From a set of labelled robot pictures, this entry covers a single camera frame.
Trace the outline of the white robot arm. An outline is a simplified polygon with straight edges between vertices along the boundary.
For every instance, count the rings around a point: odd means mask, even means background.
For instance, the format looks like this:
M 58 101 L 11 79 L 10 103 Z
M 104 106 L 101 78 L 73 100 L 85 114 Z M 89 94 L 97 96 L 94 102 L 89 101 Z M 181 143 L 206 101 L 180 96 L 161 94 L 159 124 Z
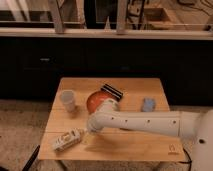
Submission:
M 194 138 L 191 171 L 213 171 L 213 110 L 206 113 L 120 111 L 118 102 L 108 98 L 87 121 L 89 132 L 99 132 L 104 127 Z

